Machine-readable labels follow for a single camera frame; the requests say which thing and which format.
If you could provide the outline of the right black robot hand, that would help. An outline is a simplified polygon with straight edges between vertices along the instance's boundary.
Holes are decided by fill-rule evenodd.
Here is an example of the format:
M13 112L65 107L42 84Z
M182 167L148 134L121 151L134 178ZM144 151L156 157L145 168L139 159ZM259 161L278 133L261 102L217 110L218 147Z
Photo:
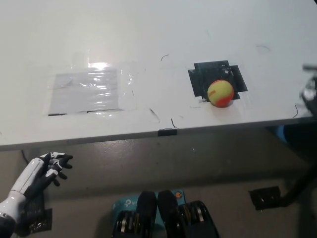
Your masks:
M317 65L303 64L302 68L303 71L311 72L312 76L301 91L300 98L306 108L314 114L317 111Z

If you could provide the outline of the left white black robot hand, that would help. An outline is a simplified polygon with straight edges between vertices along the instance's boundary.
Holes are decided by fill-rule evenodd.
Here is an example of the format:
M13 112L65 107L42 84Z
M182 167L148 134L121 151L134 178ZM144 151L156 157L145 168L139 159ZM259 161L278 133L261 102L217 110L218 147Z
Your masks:
M13 185L13 191L21 193L26 199L33 199L50 184L60 186L58 178L66 180L63 169L71 169L68 163L73 158L60 152L49 152L32 159Z

